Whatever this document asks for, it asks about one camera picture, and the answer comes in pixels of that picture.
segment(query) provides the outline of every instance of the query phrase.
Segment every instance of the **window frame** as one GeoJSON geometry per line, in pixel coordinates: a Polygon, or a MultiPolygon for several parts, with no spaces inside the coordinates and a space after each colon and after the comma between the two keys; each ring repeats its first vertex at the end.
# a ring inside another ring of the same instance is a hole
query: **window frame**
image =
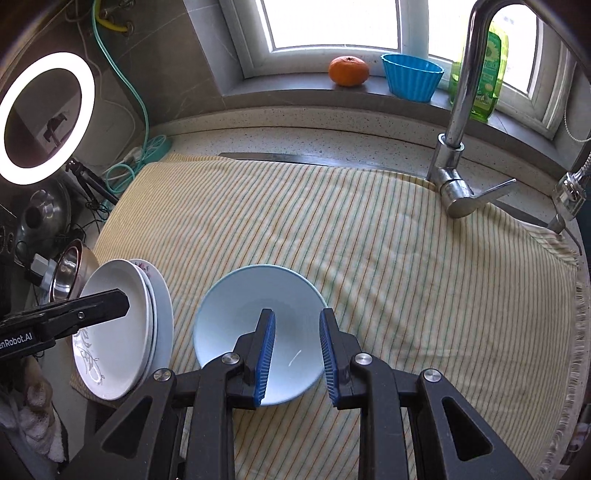
{"type": "MultiPolygon", "coordinates": [[[[451,61],[428,56],[428,0],[397,2],[398,48],[367,46],[304,46],[274,48],[271,27],[262,0],[220,0],[245,78],[289,73],[326,72],[330,61],[354,55],[369,65],[373,76],[385,76],[381,56],[403,53],[429,60],[444,68],[439,88],[447,89],[451,61]]],[[[537,48],[528,93],[503,84],[496,108],[552,140],[574,72],[574,58],[554,30],[538,19],[537,48]]]]}

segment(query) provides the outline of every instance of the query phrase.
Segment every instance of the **stainless steel bowl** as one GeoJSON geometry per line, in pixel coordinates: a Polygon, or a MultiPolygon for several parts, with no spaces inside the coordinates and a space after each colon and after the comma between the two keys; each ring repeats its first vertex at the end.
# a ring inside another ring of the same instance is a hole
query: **stainless steel bowl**
{"type": "Polygon", "coordinates": [[[94,253],[80,240],[74,240],[57,261],[49,287],[49,301],[78,298],[97,268],[99,261],[94,253]]]}

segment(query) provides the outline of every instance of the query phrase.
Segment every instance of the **striped towel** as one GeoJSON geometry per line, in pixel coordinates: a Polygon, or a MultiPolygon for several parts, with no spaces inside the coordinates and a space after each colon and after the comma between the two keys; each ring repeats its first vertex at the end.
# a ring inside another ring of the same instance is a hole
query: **striped towel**
{"type": "MultiPolygon", "coordinates": [[[[172,154],[131,184],[95,254],[160,269],[176,372],[198,367],[191,334],[207,290],[244,265],[283,265],[364,351],[405,371],[438,368],[532,474],[554,460],[584,339],[575,254],[546,229],[492,205],[449,219],[432,184],[402,174],[172,154]]],[[[77,372],[72,385],[93,398],[77,372]]],[[[415,477],[408,423],[406,434],[415,477]]],[[[236,411],[235,437],[240,480],[357,477],[359,413],[332,408],[323,380],[289,403],[236,411]]]]}

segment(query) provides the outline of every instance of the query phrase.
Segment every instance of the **metal screw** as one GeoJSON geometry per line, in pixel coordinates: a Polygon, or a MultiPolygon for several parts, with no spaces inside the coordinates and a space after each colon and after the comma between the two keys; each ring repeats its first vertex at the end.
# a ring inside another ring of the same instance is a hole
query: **metal screw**
{"type": "Polygon", "coordinates": [[[234,365],[240,361],[240,355],[234,352],[224,353],[222,357],[222,362],[226,365],[234,365]]]}
{"type": "Polygon", "coordinates": [[[432,383],[437,383],[441,380],[441,373],[434,368],[428,368],[425,370],[423,376],[425,377],[425,380],[432,383]]]}
{"type": "Polygon", "coordinates": [[[124,37],[130,37],[131,35],[134,34],[134,23],[129,20],[127,22],[125,22],[125,26],[127,27],[127,31],[123,32],[123,36],[124,37]]]}
{"type": "Polygon", "coordinates": [[[358,353],[355,355],[355,362],[359,365],[369,365],[373,361],[373,358],[368,353],[358,353]]]}
{"type": "Polygon", "coordinates": [[[173,376],[173,373],[168,368],[159,368],[154,372],[154,380],[157,382],[166,382],[173,376]]]}

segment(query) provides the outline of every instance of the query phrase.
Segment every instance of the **yellow hose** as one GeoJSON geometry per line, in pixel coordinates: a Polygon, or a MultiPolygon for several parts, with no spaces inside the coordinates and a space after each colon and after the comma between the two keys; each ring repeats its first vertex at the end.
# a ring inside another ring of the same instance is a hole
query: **yellow hose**
{"type": "Polygon", "coordinates": [[[127,27],[122,27],[121,25],[115,25],[112,22],[109,22],[108,20],[105,20],[104,18],[101,18],[99,16],[100,13],[100,0],[98,0],[95,3],[95,18],[96,18],[96,22],[100,25],[102,25],[105,28],[108,28],[109,30],[112,30],[114,32],[120,32],[120,33],[125,33],[127,32],[127,27]]]}

